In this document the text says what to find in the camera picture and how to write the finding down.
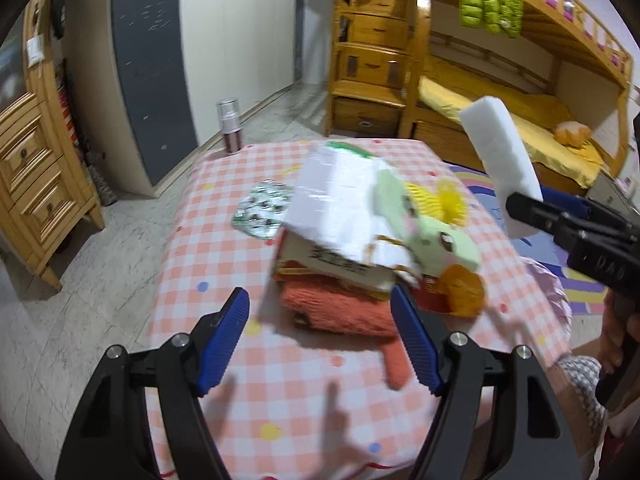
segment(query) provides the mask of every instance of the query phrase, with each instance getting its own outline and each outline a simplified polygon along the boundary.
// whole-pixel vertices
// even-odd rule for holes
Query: human hand
[[[612,374],[622,364],[622,341],[625,332],[640,342],[640,314],[633,314],[626,322],[626,327],[616,317],[613,309],[615,293],[609,289],[604,300],[605,309],[602,316],[602,332],[600,333],[600,351],[598,361],[607,374]]]

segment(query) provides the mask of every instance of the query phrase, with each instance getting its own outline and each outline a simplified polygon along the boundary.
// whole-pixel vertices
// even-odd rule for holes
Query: orange cloth
[[[281,300],[285,307],[306,314],[312,328],[381,338],[386,383],[399,390],[409,380],[411,367],[388,301],[344,290],[325,276],[316,276],[314,282],[284,282]]]

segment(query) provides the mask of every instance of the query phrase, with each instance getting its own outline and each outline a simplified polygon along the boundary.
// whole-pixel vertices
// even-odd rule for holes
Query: metal bolt
[[[521,359],[530,359],[533,355],[531,352],[531,348],[525,345],[518,346],[516,348],[516,354],[518,354],[518,357],[520,357]]]
[[[189,334],[185,334],[185,333],[179,333],[174,335],[171,338],[171,344],[178,347],[178,348],[182,348],[183,346],[187,346],[189,344]]]
[[[464,335],[462,332],[454,332],[449,336],[449,340],[455,346],[464,346],[469,342],[469,338]]]
[[[124,348],[120,345],[113,345],[107,348],[107,357],[109,359],[117,359],[122,355]]]

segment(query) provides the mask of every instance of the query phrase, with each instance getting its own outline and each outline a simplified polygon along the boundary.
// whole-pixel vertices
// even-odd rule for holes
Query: white wardrobe door
[[[239,101],[244,114],[260,102],[258,90],[255,0],[224,0],[224,34],[228,97]]]
[[[276,0],[255,0],[255,54],[258,61],[258,97],[277,92],[276,82]]]
[[[276,86],[281,90],[294,78],[296,0],[277,0],[276,6]]]
[[[191,113],[201,146],[220,129],[216,102],[232,93],[221,41],[223,0],[180,0],[180,20]]]

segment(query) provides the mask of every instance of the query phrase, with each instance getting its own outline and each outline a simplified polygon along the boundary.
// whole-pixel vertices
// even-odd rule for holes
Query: yellow bed sheet
[[[484,95],[499,97],[510,111],[529,158],[556,173],[575,180],[581,187],[593,184],[604,164],[593,144],[581,148],[563,146],[556,142],[549,130],[562,121],[573,120],[571,114],[557,98],[518,92],[506,86],[488,82],[444,60],[429,56],[432,71],[420,79],[420,100],[447,119],[460,124],[458,113]],[[446,86],[432,80],[444,78]]]

